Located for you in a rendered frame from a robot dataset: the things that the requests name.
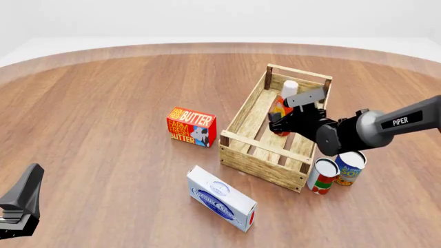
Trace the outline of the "wooden slat tray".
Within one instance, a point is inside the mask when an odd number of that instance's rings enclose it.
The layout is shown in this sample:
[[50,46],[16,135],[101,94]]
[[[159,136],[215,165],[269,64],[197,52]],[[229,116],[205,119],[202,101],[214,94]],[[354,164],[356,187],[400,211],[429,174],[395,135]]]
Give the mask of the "wooden slat tray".
[[269,130],[267,113],[286,80],[306,92],[331,86],[332,76],[269,64],[226,130],[220,133],[220,162],[295,192],[307,183],[318,149],[299,134],[288,141]]

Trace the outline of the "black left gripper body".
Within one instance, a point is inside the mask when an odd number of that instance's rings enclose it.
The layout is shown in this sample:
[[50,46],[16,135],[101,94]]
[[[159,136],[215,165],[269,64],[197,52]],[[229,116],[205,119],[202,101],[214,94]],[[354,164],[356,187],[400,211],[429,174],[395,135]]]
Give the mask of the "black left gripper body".
[[12,205],[0,205],[0,239],[32,236],[39,224],[40,211]]

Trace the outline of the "red butter box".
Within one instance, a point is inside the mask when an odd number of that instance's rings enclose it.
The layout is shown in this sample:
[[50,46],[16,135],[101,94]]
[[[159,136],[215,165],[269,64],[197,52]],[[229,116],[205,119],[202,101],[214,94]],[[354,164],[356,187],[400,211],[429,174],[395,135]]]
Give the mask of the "red butter box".
[[167,127],[174,140],[209,148],[216,139],[216,116],[182,107],[167,115]]

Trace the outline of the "white cream cheese box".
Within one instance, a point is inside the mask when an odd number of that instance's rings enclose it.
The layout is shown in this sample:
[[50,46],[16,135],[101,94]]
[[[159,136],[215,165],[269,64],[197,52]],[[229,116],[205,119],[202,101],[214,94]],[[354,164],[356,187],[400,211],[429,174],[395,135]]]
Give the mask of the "white cream cheese box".
[[257,202],[231,185],[194,166],[187,173],[189,195],[221,218],[247,232],[254,223]]

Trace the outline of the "tomato print tin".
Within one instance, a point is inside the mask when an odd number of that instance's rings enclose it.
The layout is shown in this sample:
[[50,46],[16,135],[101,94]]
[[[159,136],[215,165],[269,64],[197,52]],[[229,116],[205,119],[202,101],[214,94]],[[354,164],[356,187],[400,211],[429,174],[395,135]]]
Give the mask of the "tomato print tin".
[[340,169],[335,162],[329,158],[318,158],[312,165],[307,179],[307,186],[315,194],[325,195],[330,190],[337,175],[340,175]]

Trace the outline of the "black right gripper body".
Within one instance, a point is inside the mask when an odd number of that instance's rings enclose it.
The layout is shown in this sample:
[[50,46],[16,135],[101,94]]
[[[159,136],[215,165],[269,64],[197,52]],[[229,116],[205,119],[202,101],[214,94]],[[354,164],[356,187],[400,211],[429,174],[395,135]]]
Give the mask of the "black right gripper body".
[[300,107],[295,107],[278,123],[269,122],[269,129],[275,134],[283,132],[300,134],[315,143],[317,131],[326,125],[336,127],[336,121],[326,117],[326,110],[304,106],[303,111]]

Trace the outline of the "blue alphabet soup tin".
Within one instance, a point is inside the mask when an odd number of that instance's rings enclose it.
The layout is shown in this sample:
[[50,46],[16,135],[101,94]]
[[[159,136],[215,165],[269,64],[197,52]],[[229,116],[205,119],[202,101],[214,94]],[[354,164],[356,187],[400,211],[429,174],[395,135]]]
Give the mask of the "blue alphabet soup tin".
[[339,167],[340,175],[335,182],[340,185],[352,185],[367,164],[367,159],[362,152],[345,152],[337,155],[335,163]]

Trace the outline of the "red ketchup bottle white cap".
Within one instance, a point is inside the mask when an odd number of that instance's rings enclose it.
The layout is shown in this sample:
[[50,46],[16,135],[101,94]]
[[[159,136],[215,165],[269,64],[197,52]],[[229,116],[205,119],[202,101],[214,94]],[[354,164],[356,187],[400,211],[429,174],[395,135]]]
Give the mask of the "red ketchup bottle white cap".
[[297,94],[298,92],[298,86],[299,84],[295,81],[292,80],[286,80],[283,83],[283,88],[280,92],[280,94],[275,98],[272,106],[271,106],[271,112],[274,114],[279,114],[280,118],[285,117],[286,115],[288,115],[288,113],[290,113],[291,111],[293,111],[292,107],[285,107],[283,105],[283,101],[288,97],[288,96],[293,96],[295,94]]

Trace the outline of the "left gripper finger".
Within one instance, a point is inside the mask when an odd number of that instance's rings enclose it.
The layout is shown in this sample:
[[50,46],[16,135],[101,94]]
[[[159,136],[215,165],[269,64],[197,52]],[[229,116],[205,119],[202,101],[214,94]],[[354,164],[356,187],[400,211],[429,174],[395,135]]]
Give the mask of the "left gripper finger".
[[0,208],[7,211],[22,211],[40,218],[39,194],[44,169],[38,164],[31,164],[11,189],[0,198]]

